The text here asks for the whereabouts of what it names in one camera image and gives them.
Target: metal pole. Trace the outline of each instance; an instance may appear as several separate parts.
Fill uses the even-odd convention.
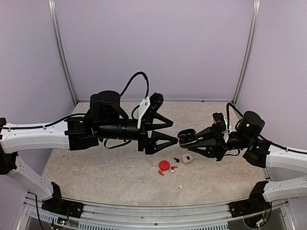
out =
[[[71,80],[71,75],[69,73],[67,61],[66,61],[65,54],[64,54],[61,34],[59,30],[59,21],[58,21],[58,16],[57,16],[57,8],[56,8],[55,0],[48,0],[48,4],[49,4],[49,11],[50,11],[51,22],[52,22],[52,27],[53,27],[53,33],[56,39],[56,45],[58,48],[59,57],[61,60],[65,80],[66,80],[66,83],[67,83],[67,86],[68,86],[68,89],[71,95],[72,102],[74,106],[76,106],[78,103],[78,99],[77,99],[77,95],[76,95],[76,92],[75,92],[75,89],[74,89],[74,86]]]
[[[239,75],[239,80],[236,85],[235,95],[232,100],[234,104],[236,104],[239,99],[239,96],[242,90],[242,86],[243,86],[243,82],[244,82],[244,78],[246,75],[246,71],[248,69],[249,58],[251,55],[251,51],[252,51],[253,44],[254,44],[254,38],[256,34],[259,9],[260,9],[260,0],[254,0],[253,13],[252,13],[252,18],[250,22],[249,34],[248,34],[248,43],[245,49],[244,59],[243,59],[243,63],[242,63],[242,67],[241,67],[241,71]]]

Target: small white object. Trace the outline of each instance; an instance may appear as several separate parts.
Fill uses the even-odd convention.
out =
[[[181,160],[184,164],[189,164],[189,163],[192,163],[194,161],[194,158],[193,158],[192,154],[187,153],[187,154],[182,155]]]
[[[259,227],[261,224],[263,223],[263,218],[261,220],[259,220],[256,225]]]
[[[182,185],[178,185],[175,189],[180,189],[180,190],[182,190],[182,189],[183,189],[183,186],[182,186]]]
[[[229,135],[231,133],[231,126],[229,126],[229,129],[227,129],[228,123],[226,120],[226,117],[224,116],[224,121],[225,121],[225,125],[226,125],[226,130],[223,132],[224,134],[224,141],[225,143],[227,143],[228,139],[229,139]]]
[[[138,117],[138,129],[141,128],[142,118],[143,118],[145,112],[147,111],[147,109],[149,108],[149,106],[150,106],[150,99],[149,99],[149,97],[146,97],[140,103],[139,117]]]

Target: white bracket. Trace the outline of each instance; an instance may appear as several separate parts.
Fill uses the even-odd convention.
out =
[[[227,122],[225,116],[224,116],[224,122],[226,124],[226,130],[223,132],[223,134],[224,134],[224,141],[225,141],[225,143],[227,143],[227,141],[229,139],[229,134],[231,133],[231,126],[229,126],[229,129],[227,129],[228,122]]]
[[[142,118],[145,114],[145,112],[147,111],[147,109],[149,108],[150,106],[150,98],[149,97],[146,97],[144,98],[141,103],[140,103],[140,107],[139,107],[139,117],[138,117],[138,129],[141,128],[141,121],[142,121]]]
[[[52,197],[53,186],[51,182],[33,171],[20,156],[16,157],[15,164],[17,169],[11,170],[7,176],[18,181],[30,192],[35,193],[38,199],[48,200]]]

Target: small black object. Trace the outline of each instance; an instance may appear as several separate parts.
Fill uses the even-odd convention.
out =
[[[219,133],[222,133],[226,130],[226,123],[224,121],[224,115],[222,113],[214,113],[213,120]]]
[[[177,137],[179,138],[179,145],[182,148],[187,148],[188,144],[197,141],[196,131],[192,128],[182,130],[178,133]]]

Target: metal frame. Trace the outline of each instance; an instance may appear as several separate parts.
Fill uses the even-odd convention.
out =
[[[49,4],[49,11],[50,11],[51,22],[52,22],[52,27],[53,27],[53,33],[54,33],[54,36],[55,36],[55,39],[56,39],[56,45],[57,45],[57,48],[58,48],[58,53],[59,53],[59,57],[60,57],[60,60],[61,60],[65,80],[66,80],[66,83],[67,83],[67,86],[68,86],[68,89],[69,89],[69,92],[70,92],[72,102],[73,102],[74,106],[76,106],[77,103],[78,103],[78,98],[77,98],[77,94],[76,94],[75,88],[74,88],[72,80],[71,80],[71,75],[69,73],[67,61],[66,61],[66,58],[65,58],[65,53],[64,53],[60,29],[59,29],[59,21],[58,21],[57,8],[56,8],[55,0],[48,0],[48,4]]]
[[[259,9],[260,9],[260,0],[254,0],[253,12],[252,12],[249,34],[248,34],[248,43],[246,45],[244,59],[243,59],[242,67],[240,70],[239,80],[236,85],[235,95],[232,100],[234,104],[236,104],[239,99],[239,96],[242,90],[242,86],[243,86],[243,82],[245,79],[246,71],[248,69],[249,58],[251,55],[251,51],[252,51],[253,44],[254,44],[254,38],[256,34],[257,21],[259,17]]]
[[[80,219],[70,218],[70,229],[76,230],[196,230],[228,229],[228,222],[241,219],[231,218],[228,203],[192,205],[180,207],[134,207],[106,205],[91,202],[85,204]],[[280,208],[287,230],[295,230],[295,222],[287,200],[273,203],[273,209]],[[65,216],[39,209],[42,221],[51,223]],[[29,218],[36,218],[35,197],[28,193],[19,213],[17,230],[24,230]]]

